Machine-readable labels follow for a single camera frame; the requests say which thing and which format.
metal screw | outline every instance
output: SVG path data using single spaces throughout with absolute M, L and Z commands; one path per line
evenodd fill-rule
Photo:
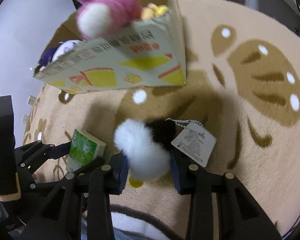
M 190 164 L 189 165 L 189 170 L 191 171 L 197 171 L 199 169 L 199 167 L 195 164 Z
M 74 178 L 74 173 L 69 172 L 66 174 L 66 179 L 73 179 Z
M 105 165 L 102 165 L 101 169 L 103 171 L 109 171 L 111 169 L 111 166 L 109 164 L 105 164 Z
M 227 178 L 227 179 L 233 179 L 233 178 L 234 178 L 234 174 L 231 173 L 231 172 L 227 172 L 227 173 L 226 173 L 226 178 Z

white plush toy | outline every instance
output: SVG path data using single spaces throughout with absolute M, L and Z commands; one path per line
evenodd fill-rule
M 114 143 L 128 158 L 131 186 L 158 180 L 170 170 L 169 149 L 175 133 L 175 123 L 165 120 L 147 123 L 127 119 L 118 126 Z

pink plush toy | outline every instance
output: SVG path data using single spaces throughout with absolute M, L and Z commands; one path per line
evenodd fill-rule
M 85 39 L 106 37 L 139 19 L 139 0 L 78 0 L 77 25 Z

cardboard box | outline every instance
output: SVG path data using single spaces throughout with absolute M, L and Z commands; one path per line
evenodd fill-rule
M 177 0 L 142 0 L 168 5 L 154 20 L 134 21 L 107 39 L 85 41 L 51 62 L 34 77 L 70 94 L 136 86 L 178 86 L 186 81 L 182 17 Z M 82 40 L 72 14 L 55 32 L 49 47 Z

product tag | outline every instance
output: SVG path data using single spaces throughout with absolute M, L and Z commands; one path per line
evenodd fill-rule
M 202 167 L 206 167 L 216 139 L 205 128 L 191 122 L 171 144 Z

